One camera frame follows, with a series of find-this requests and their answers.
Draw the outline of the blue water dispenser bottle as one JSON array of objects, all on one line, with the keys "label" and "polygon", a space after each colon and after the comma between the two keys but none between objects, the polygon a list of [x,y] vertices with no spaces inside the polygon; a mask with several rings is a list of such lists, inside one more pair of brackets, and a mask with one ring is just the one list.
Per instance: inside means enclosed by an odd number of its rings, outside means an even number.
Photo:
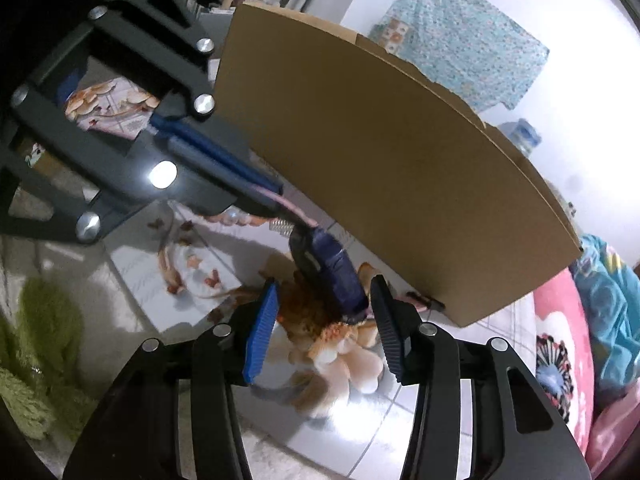
[{"label": "blue water dispenser bottle", "polygon": [[542,142],[541,135],[524,118],[517,122],[505,122],[499,126],[499,130],[525,157],[529,157]]}]

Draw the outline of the pink floral bed sheet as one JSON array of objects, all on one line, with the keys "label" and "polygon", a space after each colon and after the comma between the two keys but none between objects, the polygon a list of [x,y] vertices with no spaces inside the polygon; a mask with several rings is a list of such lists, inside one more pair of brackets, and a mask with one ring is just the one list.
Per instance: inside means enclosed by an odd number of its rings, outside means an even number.
[{"label": "pink floral bed sheet", "polygon": [[577,442],[593,478],[611,466],[639,423],[639,384],[598,413],[589,330],[565,269],[534,291],[536,378]]}]

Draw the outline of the green fuzzy sleeve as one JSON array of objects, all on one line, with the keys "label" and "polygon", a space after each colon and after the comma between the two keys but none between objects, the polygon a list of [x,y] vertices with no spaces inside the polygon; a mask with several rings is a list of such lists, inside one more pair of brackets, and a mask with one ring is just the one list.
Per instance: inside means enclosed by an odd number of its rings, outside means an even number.
[{"label": "green fuzzy sleeve", "polygon": [[26,438],[59,432],[75,442],[96,407],[81,388],[84,320],[64,292],[43,278],[28,278],[14,321],[1,319],[1,401]]}]

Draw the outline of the blue patterned blanket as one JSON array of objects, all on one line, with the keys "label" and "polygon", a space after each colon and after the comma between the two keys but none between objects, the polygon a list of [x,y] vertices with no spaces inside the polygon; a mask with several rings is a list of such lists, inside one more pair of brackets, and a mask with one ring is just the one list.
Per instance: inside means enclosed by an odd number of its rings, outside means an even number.
[{"label": "blue patterned blanket", "polygon": [[599,402],[621,398],[639,379],[639,278],[602,238],[580,237],[570,265],[584,308]]}]

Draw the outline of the teal patterned wall cloth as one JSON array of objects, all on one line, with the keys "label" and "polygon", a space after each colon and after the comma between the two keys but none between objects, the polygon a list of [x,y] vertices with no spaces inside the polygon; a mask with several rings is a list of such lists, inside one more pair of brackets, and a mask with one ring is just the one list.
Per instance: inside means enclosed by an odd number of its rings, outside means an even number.
[{"label": "teal patterned wall cloth", "polygon": [[369,38],[477,113],[517,107],[549,56],[487,0],[396,0]]}]

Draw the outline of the brown cardboard box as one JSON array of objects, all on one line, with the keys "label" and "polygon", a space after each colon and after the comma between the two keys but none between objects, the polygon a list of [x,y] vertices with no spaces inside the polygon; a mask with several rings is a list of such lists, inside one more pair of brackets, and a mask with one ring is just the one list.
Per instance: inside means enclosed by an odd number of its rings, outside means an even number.
[{"label": "brown cardboard box", "polygon": [[350,29],[239,6],[215,100],[260,158],[461,326],[579,256],[546,181],[498,129]]}]

